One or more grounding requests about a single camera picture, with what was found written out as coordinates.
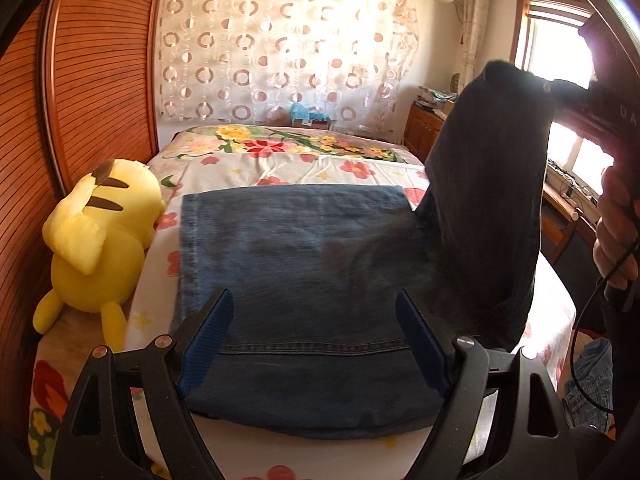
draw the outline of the plush foot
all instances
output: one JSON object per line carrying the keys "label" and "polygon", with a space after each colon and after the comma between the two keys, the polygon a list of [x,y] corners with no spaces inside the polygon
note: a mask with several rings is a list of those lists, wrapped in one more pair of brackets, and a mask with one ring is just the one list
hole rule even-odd
{"label": "plush foot", "polygon": [[36,311],[33,313],[33,327],[39,334],[46,333],[53,323],[58,319],[62,310],[62,300],[55,290],[50,290],[44,298],[40,300]]}
{"label": "plush foot", "polygon": [[113,352],[122,352],[124,348],[124,333],[127,318],[124,317],[122,307],[117,303],[107,303],[100,309],[102,317],[102,334],[104,342]]}

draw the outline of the window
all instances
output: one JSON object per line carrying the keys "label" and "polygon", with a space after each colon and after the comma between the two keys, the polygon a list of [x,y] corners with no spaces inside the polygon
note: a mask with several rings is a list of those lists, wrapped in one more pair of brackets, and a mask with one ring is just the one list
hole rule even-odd
{"label": "window", "polygon": [[[565,79],[587,88],[593,78],[591,52],[578,34],[593,12],[584,0],[518,0],[511,59],[517,67],[545,79]],[[553,123],[548,158],[596,194],[602,171],[613,163],[599,146]]]}

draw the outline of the metal screw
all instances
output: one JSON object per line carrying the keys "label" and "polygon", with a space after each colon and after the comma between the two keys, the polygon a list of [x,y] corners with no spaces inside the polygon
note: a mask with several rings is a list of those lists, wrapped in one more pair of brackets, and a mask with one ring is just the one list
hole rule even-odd
{"label": "metal screw", "polygon": [[533,346],[523,346],[521,350],[522,355],[524,355],[524,357],[526,357],[527,359],[535,359],[536,357],[538,357],[538,352],[536,352],[536,349],[533,348]]}
{"label": "metal screw", "polygon": [[171,339],[170,335],[159,335],[158,337],[156,337],[156,340],[154,341],[155,345],[158,348],[167,348],[172,342],[174,342],[173,339]]}
{"label": "metal screw", "polygon": [[474,343],[473,339],[471,339],[470,337],[467,337],[465,335],[463,335],[462,337],[459,337],[458,339],[456,339],[456,343],[458,343],[458,346],[460,346],[462,348],[471,348],[473,345],[476,344],[476,343]]}
{"label": "metal screw", "polygon": [[97,346],[94,348],[94,351],[91,352],[91,355],[94,356],[96,359],[100,359],[101,357],[104,357],[105,355],[107,355],[107,347]]}

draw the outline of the wooden cabinet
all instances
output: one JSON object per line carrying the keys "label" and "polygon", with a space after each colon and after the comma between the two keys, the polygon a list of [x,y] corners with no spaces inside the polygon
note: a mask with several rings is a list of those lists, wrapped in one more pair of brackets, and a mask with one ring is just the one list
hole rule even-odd
{"label": "wooden cabinet", "polygon": [[436,114],[411,106],[404,128],[404,145],[424,162],[444,121]]}

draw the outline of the dark blue jeans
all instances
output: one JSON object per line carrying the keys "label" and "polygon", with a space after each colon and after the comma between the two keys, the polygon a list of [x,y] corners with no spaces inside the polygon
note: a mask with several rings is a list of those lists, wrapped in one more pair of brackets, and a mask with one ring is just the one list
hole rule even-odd
{"label": "dark blue jeans", "polygon": [[203,415],[314,438],[430,426],[395,319],[401,288],[456,332],[511,349],[540,248],[553,110],[542,80],[491,65],[460,95],[426,163],[414,212],[386,186],[273,186],[184,197],[176,326],[217,286],[236,315],[204,384]]}
{"label": "dark blue jeans", "polygon": [[[611,409],[613,407],[613,361],[609,340],[601,337],[585,345],[574,367],[580,386],[588,396],[600,405]],[[609,429],[609,415],[587,402],[576,388],[573,379],[567,381],[565,391],[564,399],[576,426],[593,424],[602,433]]]}

